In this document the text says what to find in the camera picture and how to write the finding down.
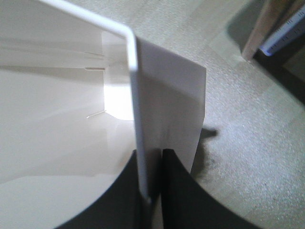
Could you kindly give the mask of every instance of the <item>floor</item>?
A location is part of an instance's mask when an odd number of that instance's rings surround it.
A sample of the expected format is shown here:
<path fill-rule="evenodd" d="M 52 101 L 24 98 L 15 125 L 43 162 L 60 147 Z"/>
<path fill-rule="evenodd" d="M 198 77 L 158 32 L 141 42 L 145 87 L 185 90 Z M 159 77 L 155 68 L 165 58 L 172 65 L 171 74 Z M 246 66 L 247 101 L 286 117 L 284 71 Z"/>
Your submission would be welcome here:
<path fill-rule="evenodd" d="M 69 1 L 206 67 L 205 121 L 192 175 L 262 228 L 305 228 L 304 100 L 240 55 L 262 0 Z"/>

